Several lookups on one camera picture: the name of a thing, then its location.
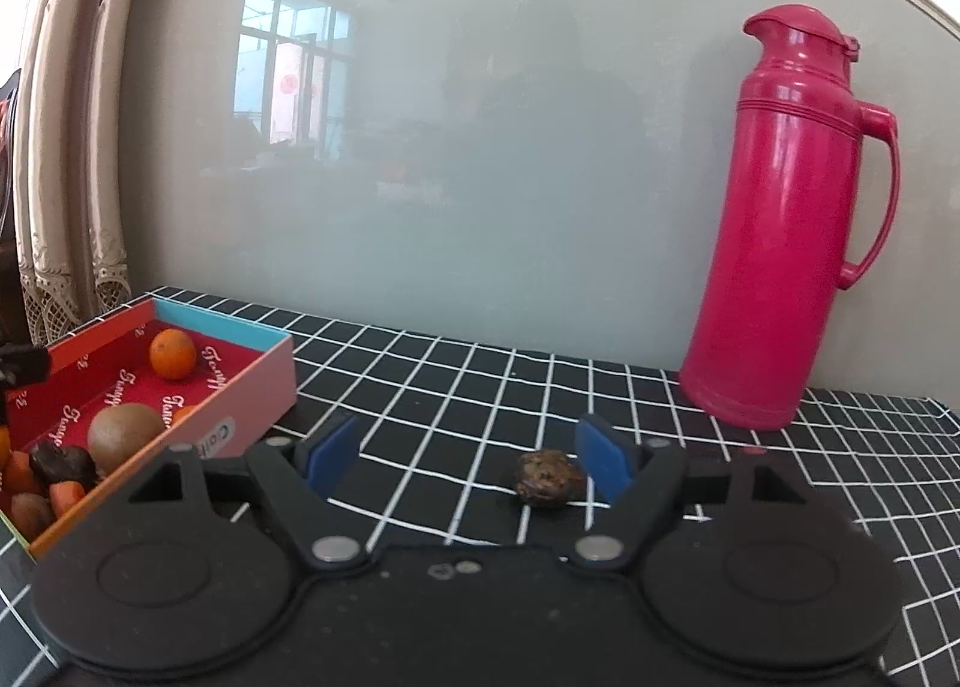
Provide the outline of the beige lace curtain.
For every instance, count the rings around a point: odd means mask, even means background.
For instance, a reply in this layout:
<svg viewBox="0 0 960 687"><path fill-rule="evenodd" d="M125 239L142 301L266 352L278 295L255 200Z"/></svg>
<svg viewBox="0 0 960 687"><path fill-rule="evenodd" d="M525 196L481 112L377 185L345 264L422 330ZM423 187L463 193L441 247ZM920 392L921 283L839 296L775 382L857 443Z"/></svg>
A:
<svg viewBox="0 0 960 687"><path fill-rule="evenodd" d="M132 294L119 115L132 0L2 0L18 77L11 201L29 336L63 338Z"/></svg>

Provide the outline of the pink thermos jug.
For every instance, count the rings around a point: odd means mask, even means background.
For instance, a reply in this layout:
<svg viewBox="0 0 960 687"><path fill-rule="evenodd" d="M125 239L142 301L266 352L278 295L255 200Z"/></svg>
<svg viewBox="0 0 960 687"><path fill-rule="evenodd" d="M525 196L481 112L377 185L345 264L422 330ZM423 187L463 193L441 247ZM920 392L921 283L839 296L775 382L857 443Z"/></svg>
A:
<svg viewBox="0 0 960 687"><path fill-rule="evenodd" d="M679 383L722 422L789 425L836 294L861 281L895 221L901 159L895 115L857 99L859 43L822 11L780 4L743 30L761 45L737 99L715 253ZM884 143L889 198L872 244L848 260L862 144Z"/></svg>

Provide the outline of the yellow-orange tangerine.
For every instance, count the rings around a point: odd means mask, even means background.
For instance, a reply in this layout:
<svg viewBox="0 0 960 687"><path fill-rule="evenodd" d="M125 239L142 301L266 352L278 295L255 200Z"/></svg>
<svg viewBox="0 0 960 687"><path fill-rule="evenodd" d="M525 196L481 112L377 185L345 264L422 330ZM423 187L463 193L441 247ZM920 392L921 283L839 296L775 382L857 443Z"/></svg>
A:
<svg viewBox="0 0 960 687"><path fill-rule="evenodd" d="M8 427L2 425L2 427L0 427L0 471L3 471L3 469L7 467L10 461L10 455L10 432L8 432Z"/></svg>

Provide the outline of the wooden rattan bench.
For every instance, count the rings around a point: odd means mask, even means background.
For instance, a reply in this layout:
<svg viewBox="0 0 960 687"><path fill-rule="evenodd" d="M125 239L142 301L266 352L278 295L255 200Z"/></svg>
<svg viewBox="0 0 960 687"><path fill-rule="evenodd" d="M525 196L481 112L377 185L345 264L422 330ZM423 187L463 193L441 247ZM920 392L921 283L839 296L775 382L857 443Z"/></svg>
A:
<svg viewBox="0 0 960 687"><path fill-rule="evenodd" d="M2 152L0 152L0 190L2 190L2 238L0 238L0 315L2 343L26 344L29 341L25 299L21 292L20 267L16 253L13 206L13 132L20 70L2 86Z"/></svg>

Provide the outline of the brown kiwi fruit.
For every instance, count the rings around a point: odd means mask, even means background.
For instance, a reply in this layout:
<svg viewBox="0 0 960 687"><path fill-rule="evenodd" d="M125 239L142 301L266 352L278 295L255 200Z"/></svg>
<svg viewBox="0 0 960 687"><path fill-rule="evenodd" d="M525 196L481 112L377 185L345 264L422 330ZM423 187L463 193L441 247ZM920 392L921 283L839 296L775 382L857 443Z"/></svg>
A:
<svg viewBox="0 0 960 687"><path fill-rule="evenodd" d="M146 404L107 406L91 419L86 444L103 476L110 476L166 430L160 413Z"/></svg>

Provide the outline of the small carrot piece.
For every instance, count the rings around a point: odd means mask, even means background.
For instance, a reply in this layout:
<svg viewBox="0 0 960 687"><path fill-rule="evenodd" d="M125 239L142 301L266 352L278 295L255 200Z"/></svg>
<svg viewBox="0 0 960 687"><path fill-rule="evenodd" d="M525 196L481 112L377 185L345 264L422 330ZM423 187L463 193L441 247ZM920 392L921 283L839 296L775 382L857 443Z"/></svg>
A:
<svg viewBox="0 0 960 687"><path fill-rule="evenodd" d="M43 493L43 486L34 476L29 455L24 451L12 451L3 467L3 490L10 495Z"/></svg>

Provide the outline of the large carrot piece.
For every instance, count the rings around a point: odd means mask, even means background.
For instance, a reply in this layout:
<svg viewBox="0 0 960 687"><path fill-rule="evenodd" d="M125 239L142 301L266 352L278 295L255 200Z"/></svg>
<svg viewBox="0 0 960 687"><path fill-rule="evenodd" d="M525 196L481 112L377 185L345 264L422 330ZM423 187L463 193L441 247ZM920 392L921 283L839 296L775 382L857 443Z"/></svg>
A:
<svg viewBox="0 0 960 687"><path fill-rule="evenodd" d="M49 502L53 516L60 520L86 495L85 486L78 481L62 481L49 485Z"/></svg>

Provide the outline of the orange tangerine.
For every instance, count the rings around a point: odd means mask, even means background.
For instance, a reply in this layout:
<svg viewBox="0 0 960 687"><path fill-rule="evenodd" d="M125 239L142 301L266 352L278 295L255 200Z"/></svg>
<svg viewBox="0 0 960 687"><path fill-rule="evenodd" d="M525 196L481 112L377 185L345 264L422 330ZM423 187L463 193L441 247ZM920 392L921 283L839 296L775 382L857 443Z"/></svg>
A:
<svg viewBox="0 0 960 687"><path fill-rule="evenodd" d="M197 348L189 334L167 328L156 334L148 349L149 365L168 382L189 378L197 365Z"/></svg>
<svg viewBox="0 0 960 687"><path fill-rule="evenodd" d="M192 414L192 411L194 411L194 409L195 409L195 406L181 407L181 409L178 409L178 411L176 411L176 414L172 416L172 423L176 425L179 422L183 421L184 419L187 419L187 417L189 417L190 414Z"/></svg>

